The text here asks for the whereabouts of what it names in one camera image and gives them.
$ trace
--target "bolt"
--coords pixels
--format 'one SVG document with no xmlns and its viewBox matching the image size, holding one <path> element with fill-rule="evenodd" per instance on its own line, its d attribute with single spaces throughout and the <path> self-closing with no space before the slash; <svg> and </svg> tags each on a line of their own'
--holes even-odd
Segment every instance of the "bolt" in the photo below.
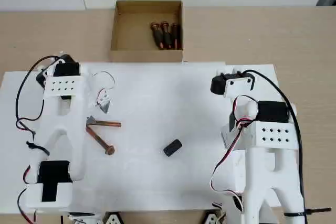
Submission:
<svg viewBox="0 0 336 224">
<path fill-rule="evenodd" d="M 114 146 L 108 145 L 100 136 L 98 136 L 93 129 L 91 129 L 89 126 L 86 126 L 86 132 L 90 134 L 90 136 L 93 137 L 94 140 L 96 140 L 101 147 L 104 148 L 105 154 L 112 155 L 114 153 Z"/>
<path fill-rule="evenodd" d="M 155 41 L 156 45 L 160 49 L 164 49 L 162 33 L 159 30 L 160 29 L 160 25 L 158 23 L 156 23 L 156 22 L 153 22 L 153 23 L 151 23 L 151 29 L 153 31 L 153 37 L 154 37 L 154 41 Z"/>
<path fill-rule="evenodd" d="M 162 27 L 162 30 L 165 31 L 166 33 L 168 33 L 168 28 L 169 28 L 169 23 L 167 21 L 162 21 L 161 22 L 161 27 Z"/>
<path fill-rule="evenodd" d="M 120 122 L 108 122 L 108 121 L 99 121 L 99 120 L 96 120 L 93 125 L 121 127 Z"/>
</svg>

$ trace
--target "open cardboard box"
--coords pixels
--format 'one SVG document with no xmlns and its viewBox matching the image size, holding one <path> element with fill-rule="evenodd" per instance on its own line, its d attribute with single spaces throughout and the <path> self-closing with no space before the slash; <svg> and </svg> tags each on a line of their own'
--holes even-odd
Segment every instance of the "open cardboard box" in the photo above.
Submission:
<svg viewBox="0 0 336 224">
<path fill-rule="evenodd" d="M 113 62 L 181 62 L 182 50 L 159 50 L 150 24 L 167 21 L 181 25 L 180 0 L 117 0 L 111 44 Z"/>
</svg>

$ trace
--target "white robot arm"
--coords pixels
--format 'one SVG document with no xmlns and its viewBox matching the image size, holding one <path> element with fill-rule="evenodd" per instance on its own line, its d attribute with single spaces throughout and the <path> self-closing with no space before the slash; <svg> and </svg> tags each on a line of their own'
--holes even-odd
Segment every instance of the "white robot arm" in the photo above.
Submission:
<svg viewBox="0 0 336 224">
<path fill-rule="evenodd" d="M 282 101 L 257 101 L 250 96 L 256 78 L 267 80 L 282 96 Z M 212 80 L 211 91 L 233 100 L 230 124 L 223 127 L 229 152 L 245 150 L 246 186 L 241 201 L 243 209 L 236 223 L 259 224 L 260 210 L 266 204 L 269 189 L 277 194 L 286 223 L 307 223 L 306 215 L 331 209 L 306 209 L 302 181 L 302 143 L 296 120 L 296 108 L 266 76 L 255 70 L 235 71 Z M 238 106 L 238 98 L 245 104 Z M 275 169 L 269 170 L 266 155 L 274 152 Z"/>
<path fill-rule="evenodd" d="M 85 138 L 90 77 L 88 70 L 63 55 L 37 76 L 44 87 L 44 109 L 30 161 L 26 206 L 66 211 L 72 202 L 72 182 L 85 174 Z M 48 161 L 48 153 L 66 135 L 71 160 Z"/>
</svg>

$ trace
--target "white platform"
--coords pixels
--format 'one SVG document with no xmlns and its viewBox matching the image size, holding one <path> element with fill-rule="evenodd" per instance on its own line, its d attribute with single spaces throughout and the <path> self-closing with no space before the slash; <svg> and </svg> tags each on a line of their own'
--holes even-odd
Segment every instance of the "white platform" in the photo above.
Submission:
<svg viewBox="0 0 336 224">
<path fill-rule="evenodd" d="M 74 183 L 72 211 L 210 209 L 223 196 L 212 192 L 209 179 L 225 149 L 221 127 L 228 122 L 229 100 L 210 92 L 217 69 L 224 63 L 86 63 L 92 72 L 109 71 L 116 79 L 109 92 L 109 114 L 99 120 L 118 120 L 122 128 L 99 127 L 97 132 L 115 146 L 108 156 L 87 135 L 87 172 Z M 277 82 L 273 65 L 244 66 L 261 71 Z M 16 199 L 25 187 L 22 174 L 31 136 L 15 127 L 15 98 L 25 72 L 5 73 L 0 89 L 0 213 L 17 213 Z M 42 88 L 31 76 L 19 102 L 20 115 L 39 113 Z M 280 100 L 276 91 L 256 77 L 256 99 Z M 183 147 L 171 157 L 162 149 L 178 138 Z M 66 139 L 51 150 L 51 159 L 70 156 Z M 235 151 L 220 168 L 216 188 L 244 189 L 244 155 Z M 278 205 L 269 193 L 271 205 Z"/>
</svg>

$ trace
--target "table surface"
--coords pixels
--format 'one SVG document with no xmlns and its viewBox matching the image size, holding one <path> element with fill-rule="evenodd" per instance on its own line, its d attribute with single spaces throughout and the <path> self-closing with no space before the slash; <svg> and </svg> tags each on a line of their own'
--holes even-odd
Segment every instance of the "table surface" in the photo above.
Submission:
<svg viewBox="0 0 336 224">
<path fill-rule="evenodd" d="M 336 8 L 188 7 L 183 17 L 184 60 L 275 65 L 298 108 L 307 206 L 336 207 Z M 109 61 L 112 20 L 113 10 L 0 13 L 0 72 L 26 70 L 61 50 L 79 61 Z"/>
</svg>

